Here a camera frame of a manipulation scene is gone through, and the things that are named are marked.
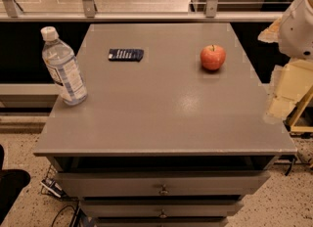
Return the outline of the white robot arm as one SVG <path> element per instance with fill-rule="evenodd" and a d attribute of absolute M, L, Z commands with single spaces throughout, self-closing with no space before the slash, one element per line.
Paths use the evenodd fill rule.
<path fill-rule="evenodd" d="M 271 73 L 263 119 L 273 124 L 286 119 L 313 86 L 313 0 L 293 0 L 257 39 L 277 42 L 290 58 Z"/>

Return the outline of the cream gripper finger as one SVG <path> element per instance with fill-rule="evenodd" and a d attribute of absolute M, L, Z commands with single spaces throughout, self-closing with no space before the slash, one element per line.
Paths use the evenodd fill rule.
<path fill-rule="evenodd" d="M 274 20 L 267 28 L 262 30 L 257 39 L 265 43 L 277 43 L 279 41 L 279 28 L 281 18 Z"/>
<path fill-rule="evenodd" d="M 291 58 L 283 67 L 275 66 L 263 119 L 267 123 L 285 120 L 313 86 L 313 61 Z"/>

